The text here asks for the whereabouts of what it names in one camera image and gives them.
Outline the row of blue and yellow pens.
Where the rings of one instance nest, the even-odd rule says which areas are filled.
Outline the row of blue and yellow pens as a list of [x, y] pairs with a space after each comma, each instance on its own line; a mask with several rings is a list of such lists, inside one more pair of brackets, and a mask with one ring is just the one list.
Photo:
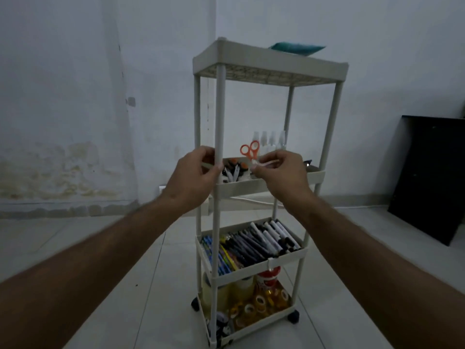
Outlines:
[[[203, 236], [201, 238], [201, 246], [203, 247], [207, 258], [210, 264], [213, 264], [213, 242], [211, 236]], [[234, 257], [220, 244], [218, 246], [218, 275], [224, 276], [228, 275], [234, 271], [240, 269], [240, 264], [238, 264]]]

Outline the large yellowish glue bottle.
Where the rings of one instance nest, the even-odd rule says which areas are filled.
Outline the large yellowish glue bottle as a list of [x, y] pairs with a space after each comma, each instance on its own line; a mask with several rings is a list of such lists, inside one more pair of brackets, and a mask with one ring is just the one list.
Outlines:
[[[207, 316], [210, 316], [211, 305], [212, 305], [212, 288], [208, 280], [207, 274], [204, 271], [202, 275], [201, 283], [201, 304], [204, 313]], [[217, 311], [227, 313], [229, 306], [229, 294], [230, 294], [230, 284], [219, 286], [217, 294]]]

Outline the pile of black and white markers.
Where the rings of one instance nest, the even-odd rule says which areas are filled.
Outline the pile of black and white markers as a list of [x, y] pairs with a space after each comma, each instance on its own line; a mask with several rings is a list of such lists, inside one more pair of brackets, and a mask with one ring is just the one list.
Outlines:
[[299, 252], [302, 242], [280, 219], [250, 222], [245, 228], [228, 232], [219, 239], [219, 253], [234, 270]]

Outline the white four-tier rolling cart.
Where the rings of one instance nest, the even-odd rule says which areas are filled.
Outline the white four-tier rolling cart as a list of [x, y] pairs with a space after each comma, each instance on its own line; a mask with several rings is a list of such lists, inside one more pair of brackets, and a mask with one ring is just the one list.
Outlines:
[[[319, 160], [319, 166], [311, 166], [307, 171], [307, 181], [310, 186], [315, 187], [316, 195], [319, 195], [321, 185], [326, 174], [328, 154], [333, 138], [334, 126], [343, 84], [348, 73], [348, 63], [338, 63], [322, 59], [304, 57], [298, 54], [281, 52], [269, 48], [245, 45], [226, 38], [218, 38], [201, 54], [193, 58], [194, 73], [194, 140], [195, 147], [201, 143], [201, 78], [215, 78], [217, 80], [216, 89], [216, 115], [215, 115], [215, 147], [219, 153], [215, 156], [215, 162], [223, 158], [224, 140], [224, 116], [225, 116], [225, 83], [227, 80], [245, 83], [256, 83], [260, 85], [270, 85], [278, 87], [288, 87], [288, 99], [286, 116], [284, 122], [284, 142], [287, 144], [290, 116], [296, 87], [311, 87], [319, 85], [334, 85], [334, 93], [328, 123], [326, 126], [325, 139]], [[201, 268], [206, 270], [206, 275], [213, 282], [212, 301], [217, 306], [218, 286], [228, 285], [248, 276], [254, 276], [263, 271], [269, 271], [277, 266], [286, 265], [296, 260], [299, 261], [298, 270], [295, 277], [291, 305], [288, 309], [279, 311], [258, 323], [252, 324], [245, 329], [241, 329], [227, 337], [221, 337], [213, 329], [205, 327], [209, 349], [221, 349], [232, 344], [234, 341], [244, 336], [254, 333], [269, 324], [276, 323], [284, 317], [298, 319], [295, 315], [297, 310], [294, 302], [299, 295], [300, 278], [304, 266], [304, 261], [308, 251], [310, 236], [305, 235], [299, 239], [301, 250], [290, 254], [269, 258], [256, 265], [250, 265], [239, 271], [233, 271], [226, 275], [217, 276], [219, 261], [213, 261], [212, 265], [207, 258], [206, 251], [201, 247], [201, 216], [202, 206], [196, 211], [196, 276], [197, 276], [197, 297], [191, 305], [195, 311], [202, 310], [201, 306]]]

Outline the person's left forearm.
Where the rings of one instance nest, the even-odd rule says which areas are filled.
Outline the person's left forearm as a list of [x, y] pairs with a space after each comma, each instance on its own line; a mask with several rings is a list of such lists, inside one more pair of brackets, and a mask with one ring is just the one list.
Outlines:
[[0, 349], [62, 349], [154, 241], [204, 201], [163, 195], [0, 283]]

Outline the small yellowish glue bottle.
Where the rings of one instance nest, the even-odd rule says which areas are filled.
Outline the small yellowish glue bottle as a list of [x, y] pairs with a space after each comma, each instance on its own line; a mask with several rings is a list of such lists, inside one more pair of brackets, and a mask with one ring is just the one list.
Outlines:
[[254, 294], [255, 276], [250, 276], [241, 280], [237, 280], [230, 285], [231, 302], [249, 301]]

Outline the teal pouch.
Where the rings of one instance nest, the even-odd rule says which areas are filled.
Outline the teal pouch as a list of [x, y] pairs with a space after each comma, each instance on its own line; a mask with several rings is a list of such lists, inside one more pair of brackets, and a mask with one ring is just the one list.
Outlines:
[[294, 55], [308, 57], [325, 49], [326, 46], [306, 45], [292, 42], [277, 42], [269, 47], [270, 50], [290, 53]]

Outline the red and white lidded jar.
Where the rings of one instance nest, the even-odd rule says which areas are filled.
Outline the red and white lidded jar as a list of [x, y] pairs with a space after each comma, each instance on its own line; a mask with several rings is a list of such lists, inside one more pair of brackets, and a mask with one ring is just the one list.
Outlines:
[[258, 273], [255, 276], [257, 286], [264, 291], [274, 290], [276, 288], [276, 284], [278, 281], [277, 277], [280, 274], [280, 272], [281, 267], [278, 266], [273, 269]]

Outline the person's right forearm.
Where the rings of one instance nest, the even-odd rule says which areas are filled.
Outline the person's right forearm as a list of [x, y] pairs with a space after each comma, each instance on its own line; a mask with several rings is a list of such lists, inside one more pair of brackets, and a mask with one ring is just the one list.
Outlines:
[[395, 349], [465, 349], [465, 294], [410, 263], [312, 192], [283, 202]]

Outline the pile of clear tape rolls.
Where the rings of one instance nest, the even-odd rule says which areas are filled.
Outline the pile of clear tape rolls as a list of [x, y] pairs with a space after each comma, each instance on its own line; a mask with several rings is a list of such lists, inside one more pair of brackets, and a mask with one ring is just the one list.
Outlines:
[[263, 289], [255, 285], [250, 297], [232, 302], [228, 314], [233, 330], [238, 331], [283, 311], [290, 305], [291, 296], [283, 287]]

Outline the black board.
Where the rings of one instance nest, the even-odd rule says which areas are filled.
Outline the black board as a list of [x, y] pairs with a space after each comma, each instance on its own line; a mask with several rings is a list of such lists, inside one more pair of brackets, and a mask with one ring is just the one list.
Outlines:
[[465, 118], [403, 115], [411, 134], [388, 212], [450, 246], [465, 218]]

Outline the person's right hand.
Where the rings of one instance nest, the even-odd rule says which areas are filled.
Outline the person's right hand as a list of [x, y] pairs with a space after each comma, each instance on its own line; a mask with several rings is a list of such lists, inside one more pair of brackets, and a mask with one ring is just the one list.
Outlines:
[[279, 200], [294, 217], [305, 212], [314, 200], [314, 194], [307, 180], [307, 172], [301, 155], [276, 150], [259, 159], [266, 163], [278, 159], [279, 163], [268, 166], [271, 169], [271, 181], [265, 182], [270, 193]]

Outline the translucent white plastic strip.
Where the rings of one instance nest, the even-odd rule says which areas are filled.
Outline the translucent white plastic strip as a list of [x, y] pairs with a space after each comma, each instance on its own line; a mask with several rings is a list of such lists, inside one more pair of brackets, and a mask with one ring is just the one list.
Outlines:
[[279, 160], [278, 159], [275, 159], [275, 160], [271, 160], [269, 162], [266, 162], [266, 163], [260, 163], [260, 162], [257, 162], [257, 161], [253, 161], [253, 162], [249, 162], [247, 160], [245, 161], [242, 161], [242, 160], [239, 160], [239, 159], [227, 159], [226, 160], [226, 163], [223, 163], [224, 164], [224, 167], [235, 167], [235, 166], [239, 166], [240, 169], [242, 170], [247, 170], [249, 169], [250, 167], [253, 167], [253, 166], [271, 166], [271, 165], [274, 165], [274, 164], [277, 164], [279, 163]]

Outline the pile of small black clips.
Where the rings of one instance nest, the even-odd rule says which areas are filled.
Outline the pile of small black clips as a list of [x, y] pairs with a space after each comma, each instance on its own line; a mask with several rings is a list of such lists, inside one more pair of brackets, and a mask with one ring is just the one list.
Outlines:
[[245, 182], [253, 178], [252, 161], [246, 157], [224, 158], [223, 183]]

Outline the person's left hand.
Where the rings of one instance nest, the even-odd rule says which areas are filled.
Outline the person's left hand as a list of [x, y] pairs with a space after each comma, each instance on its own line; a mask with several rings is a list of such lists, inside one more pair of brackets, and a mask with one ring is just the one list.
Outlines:
[[215, 165], [213, 147], [200, 146], [179, 159], [160, 195], [177, 217], [199, 207], [216, 186], [203, 183], [203, 163]]

